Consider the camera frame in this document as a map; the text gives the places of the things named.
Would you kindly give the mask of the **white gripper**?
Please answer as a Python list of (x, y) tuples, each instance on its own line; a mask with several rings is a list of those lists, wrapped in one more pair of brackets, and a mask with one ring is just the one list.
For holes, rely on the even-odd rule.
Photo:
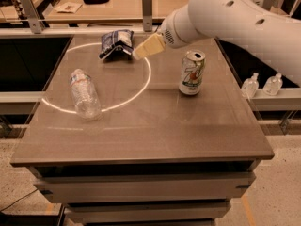
[(163, 36), (154, 33), (140, 43), (133, 50), (134, 59), (140, 60), (161, 53), (165, 50), (166, 44), (172, 48), (180, 48), (198, 38), (198, 32), (188, 15), (188, 8), (179, 8), (165, 17), (161, 33)]

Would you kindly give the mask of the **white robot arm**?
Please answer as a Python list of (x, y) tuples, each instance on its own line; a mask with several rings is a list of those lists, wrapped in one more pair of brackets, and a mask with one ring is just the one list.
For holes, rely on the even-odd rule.
[(239, 46), (301, 85), (301, 23), (254, 0), (189, 0), (162, 22), (159, 32), (133, 51), (136, 59), (215, 38)]

